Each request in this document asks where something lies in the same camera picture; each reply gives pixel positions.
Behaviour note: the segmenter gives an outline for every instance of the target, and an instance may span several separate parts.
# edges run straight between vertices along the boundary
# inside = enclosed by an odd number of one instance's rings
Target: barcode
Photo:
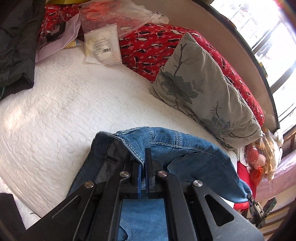
[[[106,53],[106,52],[109,52],[109,51],[111,51],[111,48],[103,49],[103,53]]]

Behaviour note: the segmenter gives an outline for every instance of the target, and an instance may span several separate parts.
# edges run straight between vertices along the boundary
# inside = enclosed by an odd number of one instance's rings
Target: black object
[[[19,240],[25,230],[13,195],[0,193],[0,241]]]
[[[1,99],[34,86],[38,32],[45,0],[0,1]]]
[[[65,32],[65,28],[66,28],[66,22],[61,22],[60,24],[58,24],[55,28],[55,30],[53,30],[51,33],[47,34],[46,40],[48,42],[51,42],[53,40],[55,40],[56,38],[58,38],[63,32]]]
[[[201,181],[182,182],[146,149],[146,190],[131,155],[106,182],[84,183],[30,227],[21,241],[116,241],[123,199],[164,198],[169,241],[263,241],[248,220]]]
[[[249,200],[249,210],[252,215],[250,222],[254,224],[256,228],[261,229],[265,225],[265,219],[276,205],[276,198],[273,197],[272,199],[269,199],[262,208],[260,203],[255,201],[251,194],[248,194],[247,197]]]

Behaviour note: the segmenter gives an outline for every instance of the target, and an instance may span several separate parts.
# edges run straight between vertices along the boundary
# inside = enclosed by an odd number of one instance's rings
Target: black edge trim
[[[233,27],[233,25],[229,22],[228,18],[226,18],[225,16],[223,16],[222,14],[220,14],[219,12],[217,12],[213,7],[205,4],[204,2],[202,2],[201,0],[192,0],[194,3],[200,5],[202,8],[204,8],[205,10],[207,10],[211,15],[213,15],[216,19],[218,19],[234,36],[235,38],[239,41],[239,43],[242,45],[242,47],[245,49],[245,51],[248,53],[249,57],[251,58],[251,60],[253,61],[254,65],[257,67],[257,70],[259,71],[259,74],[263,80],[263,83],[265,85],[265,88],[267,90],[269,99],[271,101],[272,104],[272,108],[274,111],[274,117],[276,119],[276,128],[279,129],[279,118],[277,115],[277,111],[276,111],[276,105],[274,103],[274,98],[272,96],[269,84],[267,82],[267,79],[265,77],[265,74],[263,73],[263,70],[261,69],[261,66],[259,65],[259,63],[257,62],[255,55],[253,54],[251,48],[249,47],[249,45],[247,44],[247,42],[245,41],[245,39],[240,35],[240,33]]]

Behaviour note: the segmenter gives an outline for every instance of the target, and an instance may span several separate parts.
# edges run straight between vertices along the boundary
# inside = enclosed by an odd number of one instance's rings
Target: white package
[[[86,33],[84,42],[86,62],[105,66],[122,63],[116,23]]]

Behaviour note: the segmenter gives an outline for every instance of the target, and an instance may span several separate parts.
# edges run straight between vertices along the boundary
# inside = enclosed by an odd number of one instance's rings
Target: blue denim jeans
[[[191,182],[198,179],[229,201],[248,201],[247,194],[251,193],[251,189],[238,177],[230,158],[218,146],[160,127],[138,127],[115,134],[99,132],[70,193],[85,181],[108,179],[116,166],[105,157],[114,141],[127,148],[143,166],[145,149],[151,148],[152,158],[160,161],[164,170],[173,173],[179,180]],[[120,226],[118,240],[168,240],[163,200],[124,200]]]

